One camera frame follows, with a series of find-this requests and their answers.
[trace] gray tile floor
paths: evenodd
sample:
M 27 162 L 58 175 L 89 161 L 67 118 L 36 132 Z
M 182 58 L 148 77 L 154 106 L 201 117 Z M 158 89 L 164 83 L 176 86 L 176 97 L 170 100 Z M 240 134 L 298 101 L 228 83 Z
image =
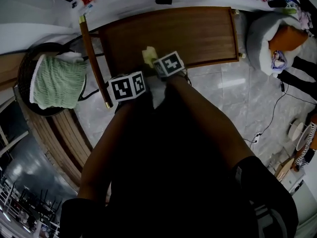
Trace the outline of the gray tile floor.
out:
M 244 43 L 249 18 L 250 14 L 248 13 L 241 13 L 235 18 L 240 52 L 246 50 Z M 94 48 L 96 54 L 102 52 L 97 39 L 94 40 Z M 77 42 L 73 49 L 82 52 L 82 43 Z M 309 38 L 304 43 L 299 57 L 317 62 L 317 42 L 315 39 Z M 108 80 L 110 75 L 105 58 L 98 58 L 98 62 L 104 80 Z M 289 71 L 303 80 L 312 80 L 300 70 L 290 68 Z M 269 125 L 274 105 L 277 99 L 282 96 L 280 81 L 254 69 L 247 58 L 234 63 L 193 68 L 189 70 L 189 77 L 193 87 L 222 110 L 232 120 L 240 134 L 250 141 L 257 132 L 262 132 Z M 89 93 L 97 88 L 91 68 L 88 70 L 87 78 L 86 93 Z M 157 106 L 163 100 L 164 84 L 155 77 L 148 78 L 148 83 L 153 93 L 154 105 Z M 314 102 L 309 95 L 292 86 L 289 87 L 288 93 L 303 100 Z M 267 165 L 271 155 L 282 149 L 289 154 L 293 152 L 295 147 L 287 137 L 289 123 L 294 118 L 300 118 L 304 121 L 307 113 L 313 108 L 313 104 L 297 100 L 291 96 L 284 96 L 278 102 L 271 126 L 260 137 L 259 143 L 253 144 L 251 147 L 264 164 Z M 100 93 L 78 103 L 75 108 L 83 129 L 93 146 L 96 145 L 111 121 L 114 110 L 115 107 L 106 109 Z

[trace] black and white marker cube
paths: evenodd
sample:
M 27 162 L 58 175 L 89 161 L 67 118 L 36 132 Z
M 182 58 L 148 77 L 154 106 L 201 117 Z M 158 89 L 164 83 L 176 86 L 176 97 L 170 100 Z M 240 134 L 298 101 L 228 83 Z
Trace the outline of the black and white marker cube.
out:
M 109 80 L 112 100 L 126 101 L 135 99 L 145 92 L 145 84 L 141 71 L 114 77 Z
M 157 70 L 159 77 L 169 77 L 185 68 L 184 63 L 180 59 L 177 51 L 154 61 L 153 65 Z

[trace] black cable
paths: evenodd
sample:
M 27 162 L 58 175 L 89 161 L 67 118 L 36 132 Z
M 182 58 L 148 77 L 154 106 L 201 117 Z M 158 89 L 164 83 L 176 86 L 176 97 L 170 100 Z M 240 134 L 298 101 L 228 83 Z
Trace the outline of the black cable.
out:
M 90 96 L 92 96 L 92 95 L 94 95 L 95 93 L 98 93 L 98 92 L 99 92 L 99 89 L 97 89 L 97 90 L 91 92 L 90 94 L 88 94 L 88 95 L 85 96 L 85 97 L 80 97 L 80 98 L 78 99 L 78 101 L 85 101 L 85 100 L 87 100 Z
M 287 86 L 286 92 L 285 92 L 281 97 L 279 97 L 278 100 L 275 102 L 275 105 L 274 105 L 274 108 L 273 108 L 273 115 L 272 115 L 271 122 L 270 122 L 269 125 L 263 130 L 263 132 L 262 132 L 262 133 L 258 133 L 257 135 L 255 135 L 255 137 L 252 139 L 252 141 L 249 141 L 248 139 L 244 139 L 244 140 L 247 140 L 247 141 L 251 142 L 250 148 L 251 148 L 251 146 L 252 146 L 253 143 L 256 143 L 256 142 L 254 142 L 253 140 L 254 140 L 257 136 L 261 136 L 261 135 L 271 126 L 271 124 L 272 124 L 272 122 L 273 122 L 273 119 L 274 119 L 274 112 L 275 112 L 276 105 L 277 105 L 277 103 L 279 102 L 279 100 L 282 99 L 282 98 L 287 94 L 288 89 L 289 89 L 289 85 Z
M 250 140 L 248 140 L 248 139 L 246 139 L 246 138 L 244 138 L 244 140 L 246 140 L 246 141 L 248 141 L 248 142 L 252 143 L 252 141 L 250 141 Z M 255 143 L 255 142 L 254 142 L 254 143 Z
M 253 142 L 253 140 L 254 140 L 257 136 L 258 136 L 258 135 L 255 135 L 254 138 L 252 139 L 252 142 L 251 142 L 251 144 L 250 144 L 250 146 L 249 146 L 250 149 L 251 149 L 251 145 L 252 145 L 253 143 L 256 143 L 256 142 L 257 142 L 257 141 L 256 141 L 256 142 Z
M 282 95 L 281 97 L 279 97 L 279 99 L 275 102 L 274 109 L 273 109 L 272 120 L 271 120 L 271 122 L 269 123 L 268 127 L 266 127 L 266 128 L 264 129 L 264 131 L 260 134 L 260 136 L 261 136 L 261 135 L 270 127 L 270 125 L 272 124 L 273 119 L 274 119 L 274 111 L 275 111 L 275 108 L 276 108 L 276 104 L 278 103 L 278 101 L 279 101 L 280 99 L 282 99 L 282 98 L 287 94 L 288 89 L 289 89 L 289 85 L 287 86 L 287 90 L 286 90 L 286 92 L 284 93 L 284 95 Z
M 186 68 L 186 73 L 184 73 L 184 78 L 187 80 L 187 82 L 189 83 L 190 86 L 192 86 L 192 82 L 190 81 L 189 79 L 189 76 L 188 76 L 188 70 Z
M 288 93 L 285 93 L 285 94 L 286 94 L 286 95 L 289 95 L 289 96 L 292 96 L 293 98 L 295 98 L 295 99 L 297 99 L 297 100 L 301 100 L 301 101 L 303 101 L 303 102 L 307 102 L 307 103 L 316 105 L 316 103 L 309 102 L 309 101 L 304 101 L 304 100 L 302 100 L 302 99 L 300 99 L 300 98 L 297 98 L 297 97 L 295 97 L 295 96 L 293 96 L 293 95 L 291 95 L 291 94 L 288 94 Z

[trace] striped cloth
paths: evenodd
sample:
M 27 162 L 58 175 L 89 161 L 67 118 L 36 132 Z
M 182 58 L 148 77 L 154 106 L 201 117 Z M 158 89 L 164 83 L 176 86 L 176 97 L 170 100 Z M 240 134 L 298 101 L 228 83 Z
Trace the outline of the striped cloth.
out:
M 83 90 L 86 68 L 83 61 L 68 62 L 42 55 L 32 77 L 30 102 L 41 109 L 73 109 Z
M 304 148 L 304 150 L 303 150 L 301 156 L 298 157 L 298 158 L 296 159 L 296 161 L 295 161 L 295 164 L 296 164 L 299 168 L 301 168 L 302 166 L 304 166 L 304 165 L 306 164 L 306 161 L 305 161 L 305 158 L 304 158 L 304 157 L 305 157 L 306 153 L 308 152 L 309 147 L 311 146 L 311 143 L 312 143 L 312 141 L 313 141 L 313 138 L 314 138 L 314 136 L 315 136 L 315 132 L 316 132 L 316 129 L 317 129 L 317 125 L 316 125 L 315 123 L 311 122 L 310 125 L 312 125 L 312 130 L 311 130 L 311 133 L 310 133 L 309 136 L 308 136 L 308 140 L 307 140 L 307 142 L 306 142 L 305 148 Z

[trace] chair leg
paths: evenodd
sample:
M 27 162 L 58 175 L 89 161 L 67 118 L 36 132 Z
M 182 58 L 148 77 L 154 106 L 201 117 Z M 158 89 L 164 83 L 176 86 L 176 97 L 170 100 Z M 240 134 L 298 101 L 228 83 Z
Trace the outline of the chair leg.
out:
M 93 48 L 93 44 L 91 42 L 91 35 L 89 34 L 88 31 L 88 26 L 87 26 L 87 22 L 86 22 L 86 18 L 85 16 L 81 16 L 79 19 L 79 26 L 80 26 L 80 30 L 83 36 L 83 41 L 84 41 L 84 45 L 86 47 L 87 50 L 87 54 L 89 57 L 89 61 L 91 64 L 91 67 L 93 69 L 98 87 L 100 89 L 100 92 L 104 98 L 105 104 L 107 108 L 111 108 L 113 107 L 110 95 L 107 91 L 106 88 L 106 84 L 104 82 L 103 76 L 101 74 L 97 59 L 96 59 L 96 55 L 95 55 L 95 51 Z

